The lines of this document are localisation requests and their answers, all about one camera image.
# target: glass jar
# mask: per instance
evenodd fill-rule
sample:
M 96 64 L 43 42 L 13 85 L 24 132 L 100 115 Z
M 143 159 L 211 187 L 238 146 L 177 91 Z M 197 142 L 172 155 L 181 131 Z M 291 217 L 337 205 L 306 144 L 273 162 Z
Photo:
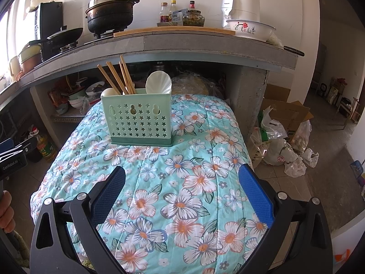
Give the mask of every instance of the glass jar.
M 204 26 L 205 18 L 201 11 L 190 9 L 182 16 L 182 25 L 184 26 Z

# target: floral quilt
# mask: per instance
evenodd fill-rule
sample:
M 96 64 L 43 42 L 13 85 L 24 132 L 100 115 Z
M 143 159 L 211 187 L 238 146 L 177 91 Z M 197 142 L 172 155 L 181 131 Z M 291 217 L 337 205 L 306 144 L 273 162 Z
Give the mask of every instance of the floral quilt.
M 238 182 L 251 161 L 235 116 L 215 97 L 174 95 L 171 122 L 172 147 L 113 145 L 96 104 L 32 195 L 34 221 L 47 197 L 71 200 L 122 166 L 125 186 L 97 230 L 127 272 L 237 272 L 267 226 Z M 73 224 L 69 231 L 87 259 Z

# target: chopstick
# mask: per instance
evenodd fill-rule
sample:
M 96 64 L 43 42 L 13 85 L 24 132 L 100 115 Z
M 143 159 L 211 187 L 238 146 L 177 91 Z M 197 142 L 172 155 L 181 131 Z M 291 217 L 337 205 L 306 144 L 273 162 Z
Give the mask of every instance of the chopstick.
M 112 86 L 113 89 L 115 89 L 116 93 L 118 95 L 121 95 L 119 89 L 115 86 L 114 82 L 110 79 L 110 77 L 107 75 L 107 73 L 105 72 L 105 70 L 103 69 L 103 67 L 101 65 L 97 66 L 100 70 L 100 72 L 103 73 L 104 77 L 107 79 L 107 81 L 109 82 L 109 84 Z
M 115 70 L 114 66 L 112 65 L 112 63 L 107 62 L 107 65 L 108 65 L 110 71 L 112 71 L 112 74 L 113 74 L 114 78 L 116 79 L 116 82 L 118 82 L 118 84 L 119 84 L 120 88 L 122 89 L 123 93 L 125 95 L 129 95 L 129 93 L 125 89 L 125 85 L 124 85 L 123 81 L 120 79 L 120 77 L 119 77 L 118 73 L 116 72 L 116 70 Z
M 131 88 L 131 85 L 129 84 L 128 80 L 127 80 L 127 76 L 125 74 L 124 68 L 123 68 L 123 64 L 121 62 L 119 62 L 119 66 L 120 66 L 120 70 L 122 71 L 122 75 L 123 75 L 123 79 L 125 82 L 125 86 L 127 87 L 127 90 L 129 92 L 130 95 L 133 95 L 133 90 Z
M 126 75 L 127 80 L 128 80 L 128 82 L 129 82 L 129 84 L 131 86 L 131 89 L 132 89 L 133 93 L 136 94 L 136 90 L 134 88 L 134 85 L 133 85 L 131 76 L 129 75 L 129 71 L 128 71 L 128 68 L 127 68 L 127 64 L 125 63 L 125 60 L 123 58 L 123 55 L 120 55 L 120 60 L 122 61 L 123 68 L 124 68 L 124 71 L 125 71 L 125 75 Z

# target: silver screw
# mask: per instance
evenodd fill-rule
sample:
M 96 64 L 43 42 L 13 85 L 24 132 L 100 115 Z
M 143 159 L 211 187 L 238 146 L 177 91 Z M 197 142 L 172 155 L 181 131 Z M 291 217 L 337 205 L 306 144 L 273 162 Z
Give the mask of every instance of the silver screw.
M 319 205 L 319 203 L 321 202 L 318 198 L 314 197 L 312 199 L 312 202 L 315 204 L 315 205 Z
M 279 199 L 282 199 L 282 200 L 286 200 L 288 197 L 288 195 L 286 193 L 284 193 L 283 191 L 278 192 L 277 196 L 279 197 Z
M 50 205 L 50 203 L 52 203 L 52 198 L 47 198 L 44 200 L 43 202 L 45 205 Z
M 82 192 L 81 194 L 78 194 L 76 198 L 81 201 L 86 198 L 86 194 Z

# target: human hand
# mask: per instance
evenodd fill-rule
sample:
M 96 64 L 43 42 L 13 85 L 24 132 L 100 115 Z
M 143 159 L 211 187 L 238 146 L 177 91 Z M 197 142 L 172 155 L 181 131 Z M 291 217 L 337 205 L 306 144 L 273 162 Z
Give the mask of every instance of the human hand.
M 5 233 L 10 233 L 15 229 L 14 210 L 10 207 L 10 203 L 11 195 L 8 191 L 4 191 L 0 201 L 0 228 L 4 229 Z

